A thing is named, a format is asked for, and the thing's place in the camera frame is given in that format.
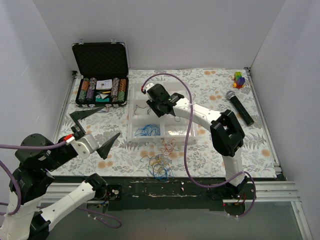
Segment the white compartment tray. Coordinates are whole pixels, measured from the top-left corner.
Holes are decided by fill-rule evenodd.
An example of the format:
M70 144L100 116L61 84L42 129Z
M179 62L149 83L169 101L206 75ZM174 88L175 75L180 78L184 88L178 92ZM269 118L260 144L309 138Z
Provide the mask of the white compartment tray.
M133 143L176 142L183 145L189 121L165 114L158 117L141 93L141 83L130 87L127 140Z

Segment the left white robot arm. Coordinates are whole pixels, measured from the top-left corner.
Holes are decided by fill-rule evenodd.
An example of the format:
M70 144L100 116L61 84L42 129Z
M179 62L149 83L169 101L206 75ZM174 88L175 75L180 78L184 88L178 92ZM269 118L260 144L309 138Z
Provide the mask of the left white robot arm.
M2 240L45 240L50 231L73 210L90 200L106 202L112 197L112 189L97 173L86 177L80 185L50 206L40 208L39 204L55 178L51 172L75 157L82 160L98 153L106 159L119 137L115 134L103 145L99 145L92 134L80 124L85 119L101 111L101 107L74 111L70 114L74 125L72 133L57 143L42 134L27 136L20 145L2 144L1 149L15 150L20 164L14 172L1 163L0 166L10 177L9 202L0 227Z

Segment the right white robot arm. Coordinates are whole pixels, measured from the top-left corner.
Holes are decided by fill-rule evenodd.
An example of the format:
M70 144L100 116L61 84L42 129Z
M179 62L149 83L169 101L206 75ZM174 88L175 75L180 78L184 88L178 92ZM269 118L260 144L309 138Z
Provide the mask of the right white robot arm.
M234 112L213 111L198 104L182 94L169 94L162 84L150 83L141 89L148 96L147 104L160 118L172 115L189 121L187 130L193 123L210 131L214 149L222 156L225 168L225 181L216 185L206 185L207 189L216 189L219 194L227 194L237 199L245 192L248 180L242 164L242 146L245 133Z

